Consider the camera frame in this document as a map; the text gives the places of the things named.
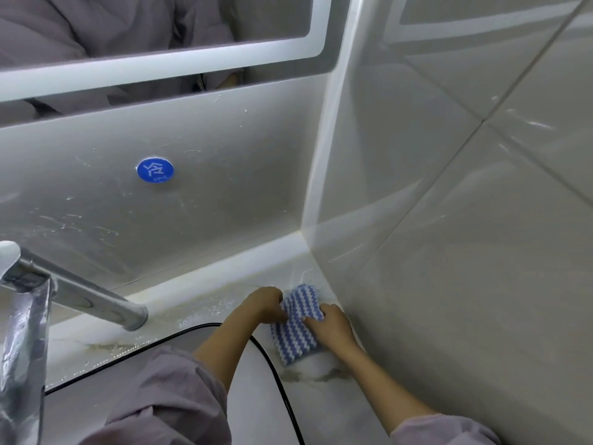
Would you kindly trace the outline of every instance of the forearm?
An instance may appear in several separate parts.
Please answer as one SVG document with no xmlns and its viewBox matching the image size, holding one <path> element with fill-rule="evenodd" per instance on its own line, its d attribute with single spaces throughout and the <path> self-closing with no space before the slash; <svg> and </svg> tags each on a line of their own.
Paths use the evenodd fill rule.
<svg viewBox="0 0 593 445">
<path fill-rule="evenodd" d="M 258 324 L 257 316 L 241 305 L 193 353 L 222 382 L 227 392 L 241 354 Z"/>
<path fill-rule="evenodd" d="M 409 418 L 435 413 L 395 382 L 359 346 L 337 355 L 350 369 L 387 434 Z"/>
</svg>

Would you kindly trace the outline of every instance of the blue and white striped cloth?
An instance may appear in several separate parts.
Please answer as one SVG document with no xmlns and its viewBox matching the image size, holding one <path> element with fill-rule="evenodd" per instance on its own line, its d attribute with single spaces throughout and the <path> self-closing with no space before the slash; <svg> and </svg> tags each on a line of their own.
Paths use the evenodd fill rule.
<svg viewBox="0 0 593 445">
<path fill-rule="evenodd" d="M 324 315 L 319 309 L 315 287 L 308 284 L 295 287 L 284 297 L 280 306 L 288 314 L 288 321 L 272 324 L 271 338 L 278 348 L 282 363 L 288 366 L 320 347 L 301 318 L 323 320 Z"/>
</svg>

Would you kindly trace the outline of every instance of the round blue label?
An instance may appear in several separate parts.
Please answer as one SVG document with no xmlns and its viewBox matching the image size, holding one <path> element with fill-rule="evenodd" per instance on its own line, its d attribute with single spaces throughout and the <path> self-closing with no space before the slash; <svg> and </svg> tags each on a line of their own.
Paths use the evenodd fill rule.
<svg viewBox="0 0 593 445">
<path fill-rule="evenodd" d="M 173 177 L 173 164 L 165 158 L 146 158 L 136 167 L 138 176 L 149 183 L 164 183 Z"/>
</svg>

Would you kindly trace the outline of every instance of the sink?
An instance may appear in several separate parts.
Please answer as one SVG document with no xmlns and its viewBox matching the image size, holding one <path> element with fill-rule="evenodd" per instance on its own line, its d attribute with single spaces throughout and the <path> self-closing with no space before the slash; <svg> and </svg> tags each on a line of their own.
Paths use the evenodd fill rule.
<svg viewBox="0 0 593 445">
<path fill-rule="evenodd" d="M 118 395 L 159 346 L 192 352 L 218 325 L 176 333 L 51 389 L 45 398 L 41 443 L 77 444 L 105 423 Z M 304 444 L 278 374 L 253 338 L 235 372 L 227 416 L 233 445 Z"/>
</svg>

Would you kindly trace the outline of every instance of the metal faucet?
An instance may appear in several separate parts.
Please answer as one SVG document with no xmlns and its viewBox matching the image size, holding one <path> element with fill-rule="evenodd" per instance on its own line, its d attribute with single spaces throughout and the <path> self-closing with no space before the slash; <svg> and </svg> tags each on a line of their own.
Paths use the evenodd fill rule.
<svg viewBox="0 0 593 445">
<path fill-rule="evenodd" d="M 15 291 L 0 375 L 0 444 L 36 445 L 41 441 L 51 302 L 129 331 L 144 324 L 148 311 L 11 241 L 0 241 L 0 285 Z"/>
</svg>

